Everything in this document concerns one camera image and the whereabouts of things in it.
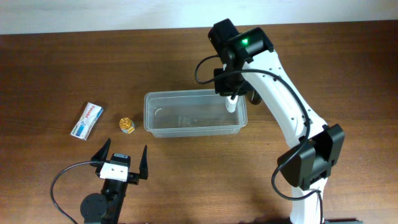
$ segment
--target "wooden table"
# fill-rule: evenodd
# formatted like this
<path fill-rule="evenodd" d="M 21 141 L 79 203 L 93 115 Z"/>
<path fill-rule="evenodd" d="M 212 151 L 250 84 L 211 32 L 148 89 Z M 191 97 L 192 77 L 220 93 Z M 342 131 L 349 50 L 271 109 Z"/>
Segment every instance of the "wooden table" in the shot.
<path fill-rule="evenodd" d="M 261 26 L 289 77 L 329 124 L 346 132 L 324 194 L 325 218 L 398 219 L 398 22 Z M 240 27 L 244 31 L 251 27 Z M 143 127 L 150 91 L 213 88 L 193 69 L 215 51 L 209 28 L 0 36 L 0 222 L 68 223 L 50 200 L 55 175 L 111 153 L 137 171 L 148 145 L 149 179 L 130 185 L 122 223 L 251 223 L 288 217 L 291 202 L 271 187 L 288 150 L 262 103 L 248 104 L 237 135 L 158 139 Z M 210 78 L 218 60 L 205 64 Z M 87 102 L 104 107 L 87 141 L 69 135 Z M 130 117 L 137 129 L 121 132 Z M 62 176 L 55 198 L 78 222 L 80 202 L 102 188 L 90 166 Z M 279 176 L 278 186 L 290 186 Z"/>

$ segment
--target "toothpaste box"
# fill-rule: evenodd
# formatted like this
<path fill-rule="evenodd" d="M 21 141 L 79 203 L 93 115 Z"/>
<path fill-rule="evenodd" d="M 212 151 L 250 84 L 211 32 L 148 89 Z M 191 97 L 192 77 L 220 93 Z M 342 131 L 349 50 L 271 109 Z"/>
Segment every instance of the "toothpaste box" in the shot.
<path fill-rule="evenodd" d="M 94 105 L 92 103 L 87 103 L 87 106 L 83 114 L 81 115 L 80 120 L 77 122 L 70 135 L 76 138 L 87 140 L 87 137 L 90 134 L 92 127 L 94 126 L 95 122 L 97 121 L 103 110 L 104 109 L 102 109 L 102 107 L 100 106 Z"/>

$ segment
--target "gold object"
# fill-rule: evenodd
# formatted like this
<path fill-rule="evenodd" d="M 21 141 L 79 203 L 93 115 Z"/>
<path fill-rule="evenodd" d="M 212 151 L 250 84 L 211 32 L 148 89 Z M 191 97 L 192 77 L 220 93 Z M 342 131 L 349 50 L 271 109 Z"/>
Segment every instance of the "gold object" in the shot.
<path fill-rule="evenodd" d="M 122 118 L 119 122 L 119 127 L 124 133 L 132 133 L 134 129 L 134 123 L 129 118 Z"/>

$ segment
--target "black cable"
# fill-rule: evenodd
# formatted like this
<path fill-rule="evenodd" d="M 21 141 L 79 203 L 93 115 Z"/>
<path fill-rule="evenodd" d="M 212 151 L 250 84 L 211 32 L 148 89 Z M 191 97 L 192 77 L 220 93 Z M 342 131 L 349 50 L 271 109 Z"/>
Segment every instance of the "black cable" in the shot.
<path fill-rule="evenodd" d="M 317 192 L 318 193 L 318 199 L 319 199 L 319 207 L 320 207 L 320 213 L 321 213 L 321 221 L 320 224 L 323 224 L 323 202 L 322 202 L 322 195 L 321 191 Z"/>
<path fill-rule="evenodd" d="M 54 189 L 55 182 L 58 180 L 58 178 L 59 178 L 64 172 L 66 172 L 66 171 L 68 171 L 68 170 L 70 170 L 70 169 L 72 169 L 72 168 L 74 168 L 74 167 L 81 166 L 81 165 L 85 165 L 85 164 L 96 164 L 96 163 L 98 164 L 99 162 L 86 161 L 86 162 L 79 162 L 79 163 L 76 163 L 76 164 L 74 164 L 74 165 L 68 166 L 67 168 L 65 168 L 64 170 L 62 170 L 61 172 L 59 172 L 59 174 L 57 174 L 57 176 L 55 176 L 54 180 L 52 181 L 51 188 L 50 188 L 50 196 L 51 196 L 52 203 L 54 203 L 55 208 L 57 208 L 58 211 L 60 211 L 63 215 L 65 215 L 67 218 L 69 218 L 69 220 L 70 220 L 71 222 L 73 222 L 74 224 L 77 224 L 76 220 L 74 220 L 70 215 L 68 215 L 66 212 L 64 212 L 64 211 L 60 208 L 60 206 L 58 205 L 58 203 L 55 201 L 54 194 L 53 194 L 53 189 Z"/>
<path fill-rule="evenodd" d="M 315 193 L 317 193 L 318 196 L 319 196 L 320 193 L 321 193 L 321 191 L 320 191 L 320 190 L 313 190 L 313 191 L 311 191 L 310 193 L 308 193 L 308 194 L 306 194 L 306 195 L 304 195 L 304 196 L 302 196 L 302 197 L 297 197 L 297 198 L 295 198 L 295 197 L 289 197 L 289 196 L 284 195 L 282 192 L 280 192 L 279 189 L 276 187 L 276 184 L 275 184 L 275 178 L 276 178 L 276 175 L 278 174 L 278 172 L 279 172 L 280 170 L 282 170 L 282 169 L 283 169 L 283 168 L 284 168 L 284 167 L 285 167 L 285 166 L 286 166 L 286 165 L 287 165 L 287 164 L 288 164 L 288 163 L 289 163 L 289 162 L 290 162 L 290 161 L 291 161 L 291 160 L 292 160 L 304 147 L 305 147 L 305 144 L 308 142 L 308 139 L 309 139 L 309 136 L 310 136 L 310 129 L 311 129 L 310 122 L 309 122 L 309 121 L 310 121 L 310 118 L 309 118 L 308 113 L 307 113 L 307 110 L 305 109 L 305 107 L 304 107 L 303 103 L 301 102 L 299 96 L 297 96 L 296 92 L 294 92 L 294 90 L 292 89 L 292 87 L 290 87 L 290 85 L 289 85 L 285 80 L 283 80 L 280 76 L 278 76 L 278 75 L 276 75 L 276 74 L 274 74 L 274 73 L 272 73 L 272 72 L 268 72 L 268 71 L 265 71 L 265 70 L 259 70 L 259 69 L 235 70 L 235 71 L 232 71 L 232 72 L 222 73 L 221 75 L 218 75 L 218 76 L 216 76 L 216 77 L 214 77 L 214 78 L 212 78 L 212 79 L 210 79 L 210 80 L 204 81 L 204 82 L 199 81 L 199 80 L 198 80 L 198 69 L 199 69 L 200 65 L 201 65 L 204 61 L 206 61 L 206 60 L 208 60 L 208 59 L 210 59 L 210 58 L 215 58 L 215 57 L 218 57 L 218 55 L 209 56 L 209 57 L 203 59 L 203 60 L 198 64 L 198 66 L 196 67 L 196 69 L 195 69 L 195 80 L 196 80 L 199 84 L 211 83 L 211 82 L 220 80 L 220 79 L 222 79 L 222 78 L 228 77 L 228 76 L 230 76 L 230 75 L 237 75 L 237 74 L 239 74 L 239 73 L 262 73 L 262 74 L 265 74 L 265 75 L 269 75 L 269 76 L 271 76 L 272 78 L 274 78 L 274 79 L 280 81 L 281 84 L 283 84 L 283 86 L 285 86 L 286 89 L 288 89 L 288 91 L 290 92 L 290 94 L 292 94 L 293 98 L 296 100 L 297 104 L 299 105 L 300 109 L 302 110 L 302 113 L 303 113 L 304 118 L 305 118 L 305 121 L 304 121 L 304 122 L 305 122 L 305 125 L 306 125 L 307 128 L 306 128 L 306 130 L 305 130 L 305 136 L 304 136 L 304 138 L 301 140 L 300 144 L 296 147 L 295 152 L 294 152 L 284 163 L 282 163 L 281 165 L 279 165 L 279 166 L 275 169 L 274 173 L 272 173 L 271 185 L 272 185 L 272 188 L 275 190 L 275 192 L 276 192 L 279 196 L 281 196 L 281 197 L 284 198 L 284 199 L 291 200 L 291 201 L 304 200 L 304 199 L 306 199 L 306 198 L 309 198 L 311 195 L 313 195 L 313 194 L 315 194 Z"/>
<path fill-rule="evenodd" d="M 238 89 L 236 90 L 236 92 L 234 93 L 234 95 L 232 95 L 231 99 L 235 99 L 235 97 L 238 95 L 239 90 L 242 88 L 242 86 L 243 86 L 244 84 L 246 84 L 246 80 L 243 81 L 243 82 L 239 85 Z"/>
<path fill-rule="evenodd" d="M 212 81 L 209 80 L 209 81 L 205 81 L 205 82 L 200 82 L 200 81 L 198 80 L 198 70 L 199 70 L 200 65 L 201 65 L 203 62 L 207 61 L 208 59 L 215 58 L 215 57 L 219 57 L 219 56 L 218 56 L 218 55 L 209 56 L 209 57 L 203 59 L 202 61 L 200 61 L 199 64 L 197 65 L 197 67 L 196 67 L 196 69 L 195 69 L 195 80 L 196 80 L 199 84 L 207 84 L 207 83 L 211 83 L 212 81 L 214 81 L 214 80 L 212 80 Z"/>

